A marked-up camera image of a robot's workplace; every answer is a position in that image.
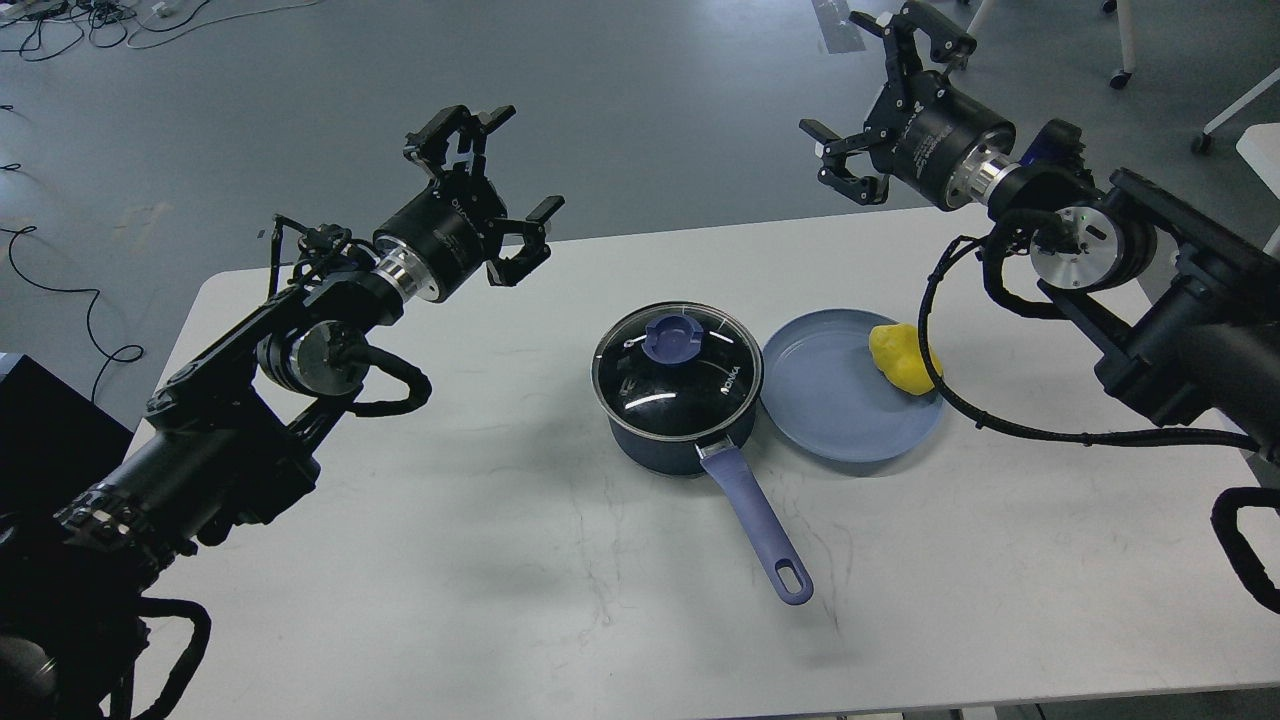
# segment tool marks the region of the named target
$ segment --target table surface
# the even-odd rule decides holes
[[[1280,197],[1280,123],[1245,128],[1235,149],[1271,192]]]
[[[152,589],[214,618],[179,714],[723,717],[1280,683],[1280,621],[1208,524],[1221,489],[1254,483],[1238,451],[1036,443],[948,410],[906,456],[841,466],[763,415],[745,452],[815,584],[790,607],[710,479],[614,446],[589,368],[631,310],[707,302],[762,345],[823,307],[911,322],[943,245],[987,227],[978,208],[925,209],[562,242],[518,288],[474,278],[415,301],[371,340],[430,374],[431,402],[344,419],[314,493]],[[1144,427],[1102,393],[1078,331],[1000,310],[979,278],[957,266],[934,315],[963,395],[1055,429]],[[264,287],[256,270],[209,281],[169,370]],[[1135,283],[1103,300],[1130,319],[1147,305]],[[259,387],[284,416],[302,407]],[[1274,518],[1242,520],[1280,547]],[[186,633],[157,626],[140,703]]]

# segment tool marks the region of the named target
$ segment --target cooking pot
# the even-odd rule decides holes
[[[709,473],[778,597],[801,605],[813,596],[809,573],[739,450],[764,382],[760,347],[741,323],[698,302],[641,307],[600,340],[591,382],[627,456],[667,475]]]

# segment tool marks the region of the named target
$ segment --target handle hole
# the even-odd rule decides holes
[[[800,584],[800,578],[796,575],[796,569],[791,565],[790,560],[780,560],[774,571],[782,579],[782,587],[787,588],[788,593],[795,594],[804,587]]]

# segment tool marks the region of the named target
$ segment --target yellow object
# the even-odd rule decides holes
[[[920,355],[920,340],[915,325],[899,323],[872,328],[867,345],[872,350],[872,360],[888,382],[911,395],[924,395],[933,389],[933,380],[924,372],[924,357]],[[929,346],[933,369],[942,374],[942,363]]]

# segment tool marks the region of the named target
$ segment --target blue plate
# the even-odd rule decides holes
[[[776,332],[764,346],[760,397],[778,429],[842,462],[888,460],[929,437],[942,397],[897,389],[867,347],[872,328],[892,324],[865,310],[819,310]]]

